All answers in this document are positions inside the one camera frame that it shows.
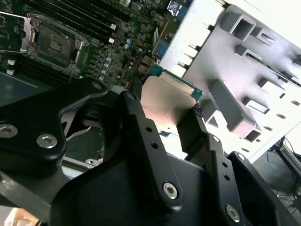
capacitor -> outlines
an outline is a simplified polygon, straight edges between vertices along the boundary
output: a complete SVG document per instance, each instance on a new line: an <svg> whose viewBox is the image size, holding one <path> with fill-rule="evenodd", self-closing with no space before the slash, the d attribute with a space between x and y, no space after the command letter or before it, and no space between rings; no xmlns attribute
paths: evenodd
<svg viewBox="0 0 301 226"><path fill-rule="evenodd" d="M127 44L131 45L132 44L132 39L127 39Z"/></svg>
<svg viewBox="0 0 301 226"><path fill-rule="evenodd" d="M156 11L155 11L155 10L151 11L151 12L150 12L150 15L151 15L152 17L155 17L155 16L156 16Z"/></svg>

metal frame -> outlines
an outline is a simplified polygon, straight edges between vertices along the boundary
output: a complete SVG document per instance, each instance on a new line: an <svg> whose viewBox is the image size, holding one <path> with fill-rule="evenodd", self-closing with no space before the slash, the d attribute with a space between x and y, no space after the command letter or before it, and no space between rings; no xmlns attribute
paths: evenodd
<svg viewBox="0 0 301 226"><path fill-rule="evenodd" d="M247 158L225 156L193 109L177 126L187 160L168 155L154 122L145 117L139 90L118 95L84 78L1 107L2 123L18 133L0 138L1 163L7 162L0 164L0 204L25 208L50 226L298 225ZM16 109L26 121L12 113ZM60 118L74 109L64 133ZM98 113L91 115L91 109ZM69 181L58 163L65 136L81 131L82 122L103 128L105 155L102 164ZM0 127L1 133L9 131ZM36 144L44 133L57 144L50 136L49 148ZM258 205L259 221L246 209L250 201Z"/></svg>

motherboard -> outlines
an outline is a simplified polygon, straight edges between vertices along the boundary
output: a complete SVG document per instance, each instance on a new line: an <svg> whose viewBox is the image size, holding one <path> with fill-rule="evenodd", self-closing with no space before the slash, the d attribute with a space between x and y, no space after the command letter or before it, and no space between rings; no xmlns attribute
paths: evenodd
<svg viewBox="0 0 301 226"><path fill-rule="evenodd" d="M142 80L191 0L0 0L0 71L55 88Z"/></svg>

electronic component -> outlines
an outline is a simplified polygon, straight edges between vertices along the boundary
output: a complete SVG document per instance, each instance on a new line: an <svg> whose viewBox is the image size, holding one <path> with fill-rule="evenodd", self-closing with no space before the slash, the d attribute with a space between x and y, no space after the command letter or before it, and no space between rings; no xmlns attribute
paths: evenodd
<svg viewBox="0 0 301 226"><path fill-rule="evenodd" d="M0 16L0 27L4 27L5 18L3 16Z"/></svg>
<svg viewBox="0 0 301 226"><path fill-rule="evenodd" d="M14 73L15 73L15 68L9 65L6 70L6 74L13 75Z"/></svg>
<svg viewBox="0 0 301 226"><path fill-rule="evenodd" d="M163 13L169 2L5 1L0 13L0 71L16 65L17 76L46 88L101 76L109 87L124 86L139 69L146 74L154 63L151 34L169 19Z"/></svg>
<svg viewBox="0 0 301 226"><path fill-rule="evenodd" d="M148 57L148 56L144 56L142 63L146 64L146 65L152 65L155 62L154 59Z"/></svg>
<svg viewBox="0 0 301 226"><path fill-rule="evenodd" d="M179 13L179 9L182 7L179 3L175 1L170 1L167 7L167 10L171 13L171 15L176 16Z"/></svg>
<svg viewBox="0 0 301 226"><path fill-rule="evenodd" d="M61 67L68 67L72 57L75 40L68 35L41 24L37 40L36 54L42 59L49 59Z"/></svg>
<svg viewBox="0 0 301 226"><path fill-rule="evenodd" d="M137 11L140 11L142 8L142 5L138 2L132 2L131 3L131 10L137 12Z"/></svg>

silver screw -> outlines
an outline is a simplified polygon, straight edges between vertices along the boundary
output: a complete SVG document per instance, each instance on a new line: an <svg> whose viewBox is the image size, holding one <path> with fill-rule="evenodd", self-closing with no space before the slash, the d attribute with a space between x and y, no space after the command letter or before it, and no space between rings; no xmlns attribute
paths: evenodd
<svg viewBox="0 0 301 226"><path fill-rule="evenodd" d="M37 144L42 148L51 149L57 145L57 139L51 134L41 134L37 138Z"/></svg>
<svg viewBox="0 0 301 226"><path fill-rule="evenodd" d="M235 221L236 223L240 221L239 214L237 213L236 209L234 209L232 206L226 205L226 211L233 221Z"/></svg>
<svg viewBox="0 0 301 226"><path fill-rule="evenodd" d="M215 135L212 135L213 140L215 140L217 143L220 142L219 138L217 138Z"/></svg>
<svg viewBox="0 0 301 226"><path fill-rule="evenodd" d="M238 156L242 161L245 160L245 158L244 158L244 156L243 156L242 154L237 154L237 156Z"/></svg>
<svg viewBox="0 0 301 226"><path fill-rule="evenodd" d="M18 134L18 129L16 126L11 124L0 125L0 138L12 138L17 134Z"/></svg>
<svg viewBox="0 0 301 226"><path fill-rule="evenodd" d="M92 84L93 84L93 87L94 87L95 89L99 89L99 90L102 89L101 85L99 85L98 83L93 82Z"/></svg>
<svg viewBox="0 0 301 226"><path fill-rule="evenodd" d="M170 199L175 199L178 196L177 189L171 183L168 182L164 183L163 191Z"/></svg>

